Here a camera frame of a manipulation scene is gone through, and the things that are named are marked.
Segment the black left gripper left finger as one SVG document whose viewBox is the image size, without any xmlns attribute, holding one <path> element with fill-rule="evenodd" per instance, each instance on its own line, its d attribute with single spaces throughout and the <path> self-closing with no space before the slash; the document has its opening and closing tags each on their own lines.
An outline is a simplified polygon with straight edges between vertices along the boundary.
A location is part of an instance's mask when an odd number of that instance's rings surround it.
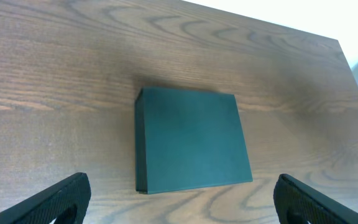
<svg viewBox="0 0 358 224">
<path fill-rule="evenodd" d="M 77 172 L 0 212 L 0 224 L 82 224 L 90 198 L 88 176 Z"/>
</svg>

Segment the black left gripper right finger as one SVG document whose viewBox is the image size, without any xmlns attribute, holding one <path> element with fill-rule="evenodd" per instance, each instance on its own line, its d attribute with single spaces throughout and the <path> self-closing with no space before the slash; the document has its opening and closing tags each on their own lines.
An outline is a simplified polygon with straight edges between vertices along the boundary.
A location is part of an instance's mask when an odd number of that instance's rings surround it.
<svg viewBox="0 0 358 224">
<path fill-rule="evenodd" d="M 304 184 L 281 174 L 273 191 L 281 224 L 358 224 L 358 213 Z"/>
</svg>

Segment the black gift box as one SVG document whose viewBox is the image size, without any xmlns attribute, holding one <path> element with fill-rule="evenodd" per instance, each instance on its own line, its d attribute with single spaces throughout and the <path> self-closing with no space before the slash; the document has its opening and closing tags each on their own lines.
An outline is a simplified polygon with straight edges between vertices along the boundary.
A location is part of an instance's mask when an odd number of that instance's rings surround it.
<svg viewBox="0 0 358 224">
<path fill-rule="evenodd" d="M 140 193 L 253 180 L 234 95 L 145 86 L 135 100 L 134 121 Z"/>
</svg>

